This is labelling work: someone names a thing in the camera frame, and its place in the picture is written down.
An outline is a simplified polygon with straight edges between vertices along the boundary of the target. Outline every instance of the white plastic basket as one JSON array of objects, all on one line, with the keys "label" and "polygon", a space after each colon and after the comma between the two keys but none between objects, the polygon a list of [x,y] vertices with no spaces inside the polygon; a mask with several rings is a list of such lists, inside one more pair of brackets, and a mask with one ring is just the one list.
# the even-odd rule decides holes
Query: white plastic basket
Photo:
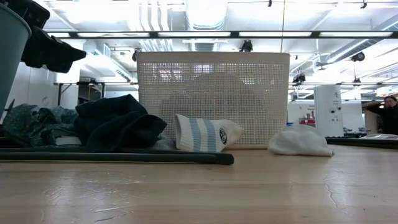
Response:
[{"label": "white plastic basket", "polygon": [[244,128],[236,146],[266,147],[286,124],[289,54],[142,52],[137,54],[139,101],[167,122],[174,114],[229,119]]}]

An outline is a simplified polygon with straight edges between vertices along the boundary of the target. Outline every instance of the ceiling duct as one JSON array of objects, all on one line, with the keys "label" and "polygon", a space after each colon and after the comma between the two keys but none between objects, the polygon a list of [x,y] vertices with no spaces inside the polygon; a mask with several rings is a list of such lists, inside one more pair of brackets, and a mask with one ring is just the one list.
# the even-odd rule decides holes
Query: ceiling duct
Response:
[{"label": "ceiling duct", "polygon": [[[185,0],[188,30],[222,30],[228,0]],[[215,51],[217,43],[194,43],[192,50]]]},{"label": "ceiling duct", "polygon": [[[383,22],[379,26],[375,27],[373,30],[383,30],[383,31],[398,31],[398,14]],[[377,44],[383,39],[365,39],[365,40],[354,40],[344,47],[336,50],[327,56],[327,63],[336,63],[351,57],[364,49]]]}]

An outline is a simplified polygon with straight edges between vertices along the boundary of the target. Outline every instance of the logo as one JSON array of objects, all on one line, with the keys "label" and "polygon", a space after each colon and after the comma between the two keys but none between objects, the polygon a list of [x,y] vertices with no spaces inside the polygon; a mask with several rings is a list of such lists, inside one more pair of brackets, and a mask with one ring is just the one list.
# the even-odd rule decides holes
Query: logo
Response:
[{"label": "logo", "polygon": [[226,136],[226,132],[224,131],[224,129],[220,128],[220,139],[221,142],[226,145],[228,143],[228,138]]}]

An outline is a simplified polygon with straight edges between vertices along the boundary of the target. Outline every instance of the blue stripe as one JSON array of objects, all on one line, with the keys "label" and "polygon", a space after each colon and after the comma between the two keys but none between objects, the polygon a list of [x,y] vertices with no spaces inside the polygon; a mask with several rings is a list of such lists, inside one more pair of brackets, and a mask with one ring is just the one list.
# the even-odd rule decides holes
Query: blue stripe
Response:
[{"label": "blue stripe", "polygon": [[214,124],[207,119],[204,119],[207,128],[207,150],[209,152],[216,152],[216,131],[214,129]]},{"label": "blue stripe", "polygon": [[193,150],[195,152],[200,152],[201,136],[200,136],[200,129],[198,126],[198,121],[194,118],[190,118],[189,124],[191,126],[191,131],[192,131]]}]

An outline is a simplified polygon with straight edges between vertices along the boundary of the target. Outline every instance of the white sock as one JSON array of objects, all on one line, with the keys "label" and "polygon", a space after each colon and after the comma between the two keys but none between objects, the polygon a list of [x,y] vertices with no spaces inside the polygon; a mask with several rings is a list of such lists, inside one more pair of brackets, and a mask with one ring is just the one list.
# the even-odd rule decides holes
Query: white sock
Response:
[{"label": "white sock", "polygon": [[238,141],[243,128],[230,120],[187,118],[175,115],[177,149],[194,152],[221,152]]}]

